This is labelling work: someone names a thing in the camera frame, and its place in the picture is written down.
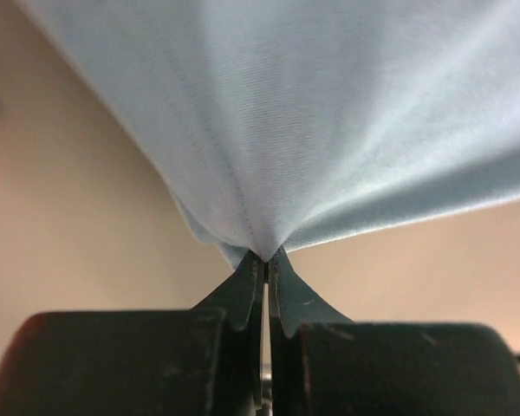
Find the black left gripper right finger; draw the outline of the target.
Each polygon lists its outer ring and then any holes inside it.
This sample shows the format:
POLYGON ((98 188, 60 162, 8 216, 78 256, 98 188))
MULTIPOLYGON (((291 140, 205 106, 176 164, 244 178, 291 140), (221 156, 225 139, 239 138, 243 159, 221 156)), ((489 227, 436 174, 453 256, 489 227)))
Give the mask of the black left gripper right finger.
POLYGON ((520 371, 475 323, 354 322, 268 262, 276 415, 520 415, 520 371))

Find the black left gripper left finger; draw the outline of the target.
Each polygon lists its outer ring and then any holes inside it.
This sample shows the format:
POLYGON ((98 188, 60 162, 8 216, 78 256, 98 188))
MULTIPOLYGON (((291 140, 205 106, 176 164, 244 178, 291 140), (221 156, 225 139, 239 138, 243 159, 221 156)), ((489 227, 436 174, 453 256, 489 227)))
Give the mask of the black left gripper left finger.
POLYGON ((31 316, 0 361, 0 415, 253 415, 265 265, 255 254, 185 310, 31 316))

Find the light blue t shirt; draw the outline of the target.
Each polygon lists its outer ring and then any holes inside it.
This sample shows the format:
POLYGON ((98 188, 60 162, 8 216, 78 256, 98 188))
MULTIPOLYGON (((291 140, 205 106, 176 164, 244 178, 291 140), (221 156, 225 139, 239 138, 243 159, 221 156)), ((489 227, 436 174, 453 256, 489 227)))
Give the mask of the light blue t shirt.
POLYGON ((231 263, 520 199, 520 1, 25 1, 231 263))

